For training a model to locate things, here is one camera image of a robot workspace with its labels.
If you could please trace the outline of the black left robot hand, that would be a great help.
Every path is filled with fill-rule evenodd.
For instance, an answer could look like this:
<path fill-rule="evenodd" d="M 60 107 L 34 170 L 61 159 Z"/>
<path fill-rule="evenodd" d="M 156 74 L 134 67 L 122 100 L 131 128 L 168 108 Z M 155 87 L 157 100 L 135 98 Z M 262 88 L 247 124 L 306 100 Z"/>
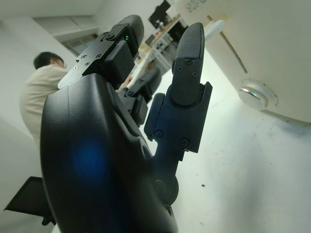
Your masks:
<path fill-rule="evenodd" d="M 211 97 L 200 82 L 202 23 L 183 33 L 173 81 L 155 95 L 140 131 L 116 92 L 134 67 L 144 26 L 130 15 L 99 35 L 45 100 L 40 139 L 43 184 L 63 233 L 176 233 L 175 176 L 198 152 Z"/>

